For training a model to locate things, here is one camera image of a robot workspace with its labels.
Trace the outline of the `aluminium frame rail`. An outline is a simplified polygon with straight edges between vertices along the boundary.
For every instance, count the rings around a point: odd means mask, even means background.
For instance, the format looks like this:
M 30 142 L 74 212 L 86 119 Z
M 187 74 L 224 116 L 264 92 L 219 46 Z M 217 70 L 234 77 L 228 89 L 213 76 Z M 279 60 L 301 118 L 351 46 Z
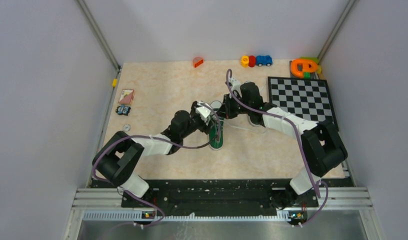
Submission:
M 154 188 L 138 201 L 115 188 L 77 190 L 65 231 L 65 239 L 79 236 L 81 221 L 91 214 L 98 220 L 145 221 L 291 221 L 297 213 L 357 211 L 370 240 L 384 235 L 365 187 L 328 187 L 311 191 L 293 202 L 282 187 Z

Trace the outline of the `green canvas sneaker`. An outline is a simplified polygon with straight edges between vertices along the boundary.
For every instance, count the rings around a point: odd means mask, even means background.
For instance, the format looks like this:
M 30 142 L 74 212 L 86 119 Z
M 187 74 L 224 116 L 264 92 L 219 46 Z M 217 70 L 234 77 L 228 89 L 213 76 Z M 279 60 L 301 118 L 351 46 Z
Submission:
M 242 102 L 249 108 L 254 110 L 262 111 L 261 108 L 264 106 L 263 97 L 260 95 L 260 90 L 258 86 L 251 81 L 246 81 L 240 87 Z M 257 113 L 252 110 L 248 110 L 247 113 L 249 121 L 253 126 L 260 126 L 263 117 L 261 113 Z
M 213 126 L 210 130 L 210 133 L 208 135 L 208 140 L 209 140 L 209 147 L 214 150 L 220 150 L 223 147 L 224 144 L 224 139 L 223 139 L 223 131 L 224 131 L 224 126 L 227 125 L 229 128 L 236 129 L 236 130 L 242 130 L 242 131 L 247 131 L 251 132 L 257 135 L 265 135 L 268 130 L 265 128 L 264 130 L 257 130 L 257 126 L 254 126 L 253 128 L 246 128 L 238 125 L 234 125 L 232 123 L 229 123 L 224 117 L 221 115 L 217 115 L 218 120 L 216 120 L 216 117 L 213 115 Z

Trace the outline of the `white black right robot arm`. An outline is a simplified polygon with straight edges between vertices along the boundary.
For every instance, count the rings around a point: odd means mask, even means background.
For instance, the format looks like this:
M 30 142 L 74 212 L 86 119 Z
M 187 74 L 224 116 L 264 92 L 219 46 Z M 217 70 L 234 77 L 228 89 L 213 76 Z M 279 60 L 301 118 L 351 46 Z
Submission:
M 240 83 L 230 79 L 226 83 L 229 93 L 217 114 L 225 119 L 247 115 L 254 127 L 265 127 L 297 140 L 304 167 L 289 182 L 285 200 L 299 206 L 306 192 L 317 189 L 317 184 L 333 168 L 348 158 L 346 147 L 330 120 L 313 121 L 284 111 L 279 106 L 263 102 L 259 88 L 253 82 Z

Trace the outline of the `black white chessboard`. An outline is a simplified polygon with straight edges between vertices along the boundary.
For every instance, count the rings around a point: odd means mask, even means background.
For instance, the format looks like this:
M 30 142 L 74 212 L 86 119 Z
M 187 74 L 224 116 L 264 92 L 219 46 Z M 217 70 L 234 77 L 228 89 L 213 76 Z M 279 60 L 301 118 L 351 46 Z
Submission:
M 285 112 L 310 121 L 331 121 L 338 129 L 334 105 L 325 79 L 269 76 L 268 100 Z

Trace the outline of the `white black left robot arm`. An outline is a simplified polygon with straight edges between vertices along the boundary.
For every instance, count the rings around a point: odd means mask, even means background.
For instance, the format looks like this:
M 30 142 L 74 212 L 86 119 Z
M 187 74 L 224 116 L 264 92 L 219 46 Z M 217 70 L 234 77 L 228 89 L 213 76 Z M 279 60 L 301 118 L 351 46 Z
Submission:
M 195 101 L 190 111 L 179 110 L 174 114 L 168 127 L 156 135 L 127 135 L 116 132 L 92 160 L 92 173 L 100 173 L 101 181 L 133 195 L 141 207 L 152 202 L 149 184 L 134 172 L 139 160 L 156 155 L 172 155 L 179 149 L 186 149 L 184 140 L 196 131 L 207 135 L 216 130 L 210 140 L 221 136 L 221 119 L 209 104 Z

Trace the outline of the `pink tangram puzzle box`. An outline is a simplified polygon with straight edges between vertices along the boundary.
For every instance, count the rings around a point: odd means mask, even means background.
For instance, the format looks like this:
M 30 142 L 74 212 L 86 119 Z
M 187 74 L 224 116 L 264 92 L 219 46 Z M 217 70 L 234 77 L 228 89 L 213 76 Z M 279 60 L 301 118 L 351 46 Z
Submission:
M 121 105 L 131 105 L 135 97 L 134 89 L 123 89 L 121 91 L 118 103 Z

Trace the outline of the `red toy block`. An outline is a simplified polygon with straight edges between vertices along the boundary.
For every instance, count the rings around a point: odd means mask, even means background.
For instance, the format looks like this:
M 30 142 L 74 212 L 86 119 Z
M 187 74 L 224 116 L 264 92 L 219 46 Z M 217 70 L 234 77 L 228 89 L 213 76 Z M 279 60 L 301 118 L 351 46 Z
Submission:
M 255 57 L 254 55 L 250 55 L 250 56 L 248 57 L 248 66 L 249 66 L 250 68 L 254 68 L 255 65 L 256 65 L 256 57 Z

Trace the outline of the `yellow toy block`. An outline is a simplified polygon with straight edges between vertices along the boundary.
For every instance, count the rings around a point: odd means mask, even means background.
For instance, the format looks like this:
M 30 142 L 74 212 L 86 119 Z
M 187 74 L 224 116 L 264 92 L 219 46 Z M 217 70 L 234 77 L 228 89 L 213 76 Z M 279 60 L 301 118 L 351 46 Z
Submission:
M 250 62 L 250 59 L 249 59 L 249 56 L 247 55 L 243 55 L 240 59 L 240 64 L 244 68 L 247 68 L 249 66 L 249 62 Z

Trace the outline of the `small round white disc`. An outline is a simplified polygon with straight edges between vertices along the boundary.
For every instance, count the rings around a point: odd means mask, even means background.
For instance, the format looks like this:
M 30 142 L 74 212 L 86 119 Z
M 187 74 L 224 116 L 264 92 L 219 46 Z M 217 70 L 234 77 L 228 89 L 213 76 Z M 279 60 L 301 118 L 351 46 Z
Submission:
M 131 126 L 130 126 L 129 124 L 125 124 L 125 125 L 122 127 L 122 130 L 123 130 L 124 132 L 129 132 L 130 129 L 131 129 Z

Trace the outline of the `yellow clip on frame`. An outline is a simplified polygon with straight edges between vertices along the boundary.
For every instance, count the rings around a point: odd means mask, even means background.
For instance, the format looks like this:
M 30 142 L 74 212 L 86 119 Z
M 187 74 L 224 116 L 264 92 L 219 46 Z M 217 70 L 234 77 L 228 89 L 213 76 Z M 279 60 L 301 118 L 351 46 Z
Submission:
M 115 88 L 115 87 L 117 86 L 117 84 L 118 84 L 118 79 L 117 79 L 117 78 L 114 78 L 113 81 L 112 81 L 111 86 L 112 86 L 113 88 Z

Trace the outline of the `blue toy car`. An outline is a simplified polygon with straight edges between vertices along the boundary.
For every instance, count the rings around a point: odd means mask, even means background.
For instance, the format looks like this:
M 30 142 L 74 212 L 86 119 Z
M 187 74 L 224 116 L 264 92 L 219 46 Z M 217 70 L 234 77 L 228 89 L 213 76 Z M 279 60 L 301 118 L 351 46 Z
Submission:
M 273 64 L 273 59 L 270 55 L 258 55 L 255 57 L 255 65 L 258 67 L 270 67 Z

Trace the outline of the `orange toy brick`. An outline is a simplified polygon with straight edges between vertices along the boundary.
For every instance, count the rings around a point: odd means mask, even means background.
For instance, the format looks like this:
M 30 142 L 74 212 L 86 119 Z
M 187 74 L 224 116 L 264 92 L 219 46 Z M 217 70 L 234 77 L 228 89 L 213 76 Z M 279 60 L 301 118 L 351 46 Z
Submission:
M 200 65 L 202 65 L 204 63 L 204 59 L 202 58 L 202 57 L 195 57 L 193 60 L 192 60 L 192 66 L 194 67 L 194 68 L 197 68 L 197 67 L 199 67 Z

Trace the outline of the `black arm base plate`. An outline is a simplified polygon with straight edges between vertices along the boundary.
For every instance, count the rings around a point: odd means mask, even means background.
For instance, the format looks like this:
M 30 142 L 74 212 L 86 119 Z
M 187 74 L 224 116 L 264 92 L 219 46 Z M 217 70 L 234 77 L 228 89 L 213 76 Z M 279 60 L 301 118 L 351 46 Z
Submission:
M 287 197 L 288 178 L 280 179 L 151 179 L 143 200 L 159 207 L 167 217 L 274 216 L 292 206 Z

